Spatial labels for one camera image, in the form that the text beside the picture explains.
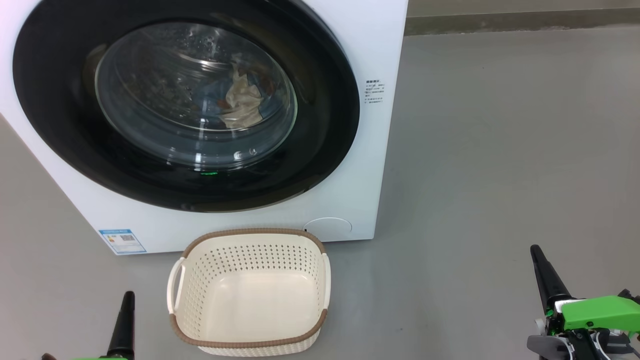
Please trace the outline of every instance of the white handle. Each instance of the white handle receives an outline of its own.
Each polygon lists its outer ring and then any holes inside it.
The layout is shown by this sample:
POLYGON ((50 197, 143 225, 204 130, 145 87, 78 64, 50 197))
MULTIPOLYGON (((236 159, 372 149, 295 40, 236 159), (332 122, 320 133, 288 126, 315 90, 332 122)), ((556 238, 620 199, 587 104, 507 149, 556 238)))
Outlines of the white handle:
POLYGON ((331 264, 326 254, 322 254, 322 257, 324 259, 324 309, 328 309, 331 298, 331 264))
POLYGON ((182 274, 180 275, 180 283, 178 283, 178 294, 176 295, 176 299, 180 299, 180 293, 182 292, 182 280, 184 279, 184 266, 182 262, 186 260, 185 258, 180 258, 178 261, 173 264, 173 268, 171 269, 171 273, 169 273, 169 283, 166 285, 166 306, 169 309, 169 313, 173 314, 175 312, 175 308, 177 304, 173 304, 173 286, 175 285, 175 276, 178 274, 178 270, 182 269, 182 274))

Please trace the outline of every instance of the laundry basket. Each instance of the laundry basket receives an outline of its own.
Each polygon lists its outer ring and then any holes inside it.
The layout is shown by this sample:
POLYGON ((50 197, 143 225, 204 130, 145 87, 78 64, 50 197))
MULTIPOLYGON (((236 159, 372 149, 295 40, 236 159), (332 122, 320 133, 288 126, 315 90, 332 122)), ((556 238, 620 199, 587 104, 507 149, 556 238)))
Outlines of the laundry basket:
POLYGON ((243 229, 191 243, 171 270, 166 301, 186 343, 215 355, 272 356, 315 342, 330 293, 329 258, 315 236, 243 229))

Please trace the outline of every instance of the brown rim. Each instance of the brown rim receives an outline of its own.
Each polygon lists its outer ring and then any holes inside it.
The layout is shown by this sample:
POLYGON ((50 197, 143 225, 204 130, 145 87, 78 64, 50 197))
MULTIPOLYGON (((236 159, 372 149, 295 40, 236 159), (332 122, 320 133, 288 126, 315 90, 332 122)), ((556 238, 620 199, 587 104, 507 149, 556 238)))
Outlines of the brown rim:
POLYGON ((182 253, 182 257, 186 258, 189 256, 189 253, 198 246, 199 243, 211 239, 211 238, 219 238, 222 236, 231 236, 231 235, 246 235, 246 234, 286 234, 286 235, 298 235, 304 236, 309 240, 313 241, 318 248, 320 249, 320 253, 324 254, 324 245, 312 234, 309 234, 306 231, 295 230, 295 229, 279 229, 277 227, 259 227, 257 229, 236 229, 236 230, 223 230, 223 231, 215 231, 213 233, 204 234, 201 237, 193 240, 193 243, 190 243, 189 246, 182 253))
MULTIPOLYGON (((290 235, 298 235, 304 236, 309 240, 313 241, 318 248, 320 249, 320 253, 324 254, 324 245, 312 234, 309 234, 306 231, 302 230, 294 230, 294 229, 277 229, 277 228, 258 228, 258 229, 236 229, 236 230, 225 230, 225 231, 216 231, 213 233, 204 234, 201 237, 197 238, 187 246, 187 249, 182 253, 182 257, 186 258, 189 256, 189 253, 200 243, 205 240, 211 238, 219 238, 221 236, 230 236, 230 235, 244 235, 244 234, 290 234, 290 235)), ((288 345, 293 343, 299 343, 301 341, 305 341, 313 336, 318 330, 322 327, 324 323, 324 319, 326 319, 327 309, 323 309, 322 313, 320 313, 320 318, 316 322, 316 324, 311 328, 311 330, 306 333, 296 336, 295 338, 287 338, 287 339, 279 339, 279 340, 270 340, 270 341, 253 341, 253 342, 245 342, 245 343, 228 343, 222 341, 203 341, 196 340, 194 338, 190 338, 180 329, 178 326, 178 320, 175 317, 175 314, 170 314, 169 319, 171 321, 171 327, 175 334, 185 343, 190 345, 196 345, 199 347, 212 347, 212 348, 257 348, 257 347, 276 347, 279 345, 288 345)))

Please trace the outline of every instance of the white washing machine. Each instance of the white washing machine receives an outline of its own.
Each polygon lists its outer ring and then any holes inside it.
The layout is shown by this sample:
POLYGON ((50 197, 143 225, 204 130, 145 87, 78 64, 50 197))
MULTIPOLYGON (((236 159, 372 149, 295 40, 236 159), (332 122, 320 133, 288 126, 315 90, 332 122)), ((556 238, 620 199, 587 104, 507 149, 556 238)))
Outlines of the white washing machine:
POLYGON ((405 16, 406 0, 5 1, 0 113, 115 254, 242 227, 371 239, 405 16))

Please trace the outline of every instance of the washing machine door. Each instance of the washing machine door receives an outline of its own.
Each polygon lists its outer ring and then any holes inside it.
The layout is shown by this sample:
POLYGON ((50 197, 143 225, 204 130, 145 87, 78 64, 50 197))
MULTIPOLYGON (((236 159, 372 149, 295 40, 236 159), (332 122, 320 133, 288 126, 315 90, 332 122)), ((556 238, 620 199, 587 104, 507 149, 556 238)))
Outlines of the washing machine door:
POLYGON ((13 75, 27 118, 69 165, 173 209, 305 192, 358 127, 345 54, 296 1, 44 0, 13 75))

